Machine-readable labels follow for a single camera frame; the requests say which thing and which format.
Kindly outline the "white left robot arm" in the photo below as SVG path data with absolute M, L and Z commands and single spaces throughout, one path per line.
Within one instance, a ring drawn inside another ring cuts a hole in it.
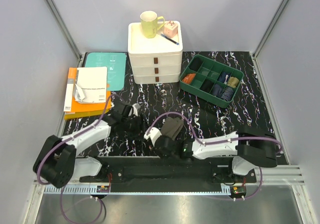
M 91 177 L 98 182 L 104 181 L 108 170 L 101 162 L 92 157 L 77 161 L 76 157 L 111 134 L 139 134 L 143 124 L 139 108 L 138 103 L 129 105 L 121 102 L 84 129 L 62 137 L 49 136 L 32 168 L 38 180 L 43 178 L 46 180 L 43 185 L 61 188 L 71 180 L 74 170 L 87 162 L 94 165 L 90 171 Z

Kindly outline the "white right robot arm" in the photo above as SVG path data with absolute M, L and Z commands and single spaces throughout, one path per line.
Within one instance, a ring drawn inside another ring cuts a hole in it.
M 227 176 L 238 182 L 255 167 L 277 167 L 277 153 L 281 143 L 269 132 L 245 126 L 230 134 L 201 139 L 185 140 L 181 144 L 161 133 L 155 127 L 146 131 L 144 139 L 150 140 L 160 158 L 198 159 L 218 156 L 232 157 Z

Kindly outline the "grey underwear with cream waistband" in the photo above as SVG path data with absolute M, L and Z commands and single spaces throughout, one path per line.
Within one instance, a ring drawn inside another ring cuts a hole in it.
M 168 117 L 160 130 L 161 134 L 175 140 L 183 128 L 183 122 L 184 121 L 181 118 Z

